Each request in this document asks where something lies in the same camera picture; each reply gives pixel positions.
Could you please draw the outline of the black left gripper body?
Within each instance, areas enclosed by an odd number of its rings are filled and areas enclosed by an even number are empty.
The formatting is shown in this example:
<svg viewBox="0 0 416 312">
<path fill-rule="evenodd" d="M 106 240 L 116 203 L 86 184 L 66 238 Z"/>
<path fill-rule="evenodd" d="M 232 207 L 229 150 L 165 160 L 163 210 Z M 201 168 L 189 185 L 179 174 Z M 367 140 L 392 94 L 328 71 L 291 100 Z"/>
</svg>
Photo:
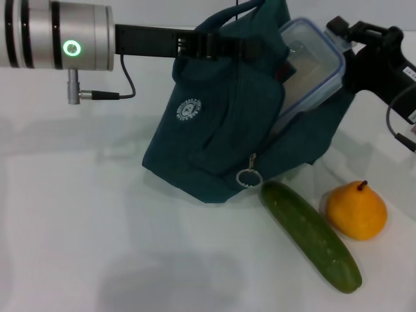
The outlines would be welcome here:
<svg viewBox="0 0 416 312">
<path fill-rule="evenodd" d="M 196 56 L 196 34 L 186 30 L 116 24 L 115 44 L 118 55 L 172 59 Z"/>
</svg>

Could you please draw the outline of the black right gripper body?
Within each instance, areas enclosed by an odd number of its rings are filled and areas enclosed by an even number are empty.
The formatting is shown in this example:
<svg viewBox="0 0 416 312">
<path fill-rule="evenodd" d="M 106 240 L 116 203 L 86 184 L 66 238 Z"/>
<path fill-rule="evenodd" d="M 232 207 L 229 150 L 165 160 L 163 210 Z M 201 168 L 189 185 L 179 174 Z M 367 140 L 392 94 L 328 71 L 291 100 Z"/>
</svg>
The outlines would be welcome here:
<svg viewBox="0 0 416 312">
<path fill-rule="evenodd" d="M 415 65 L 402 52 L 402 30 L 395 26 L 383 28 L 359 21 L 348 28 L 345 38 L 364 47 L 348 55 L 344 86 L 355 94 L 362 90 L 372 92 L 386 104 L 408 89 L 409 92 L 393 105 L 393 110 L 413 124 Z"/>
</svg>

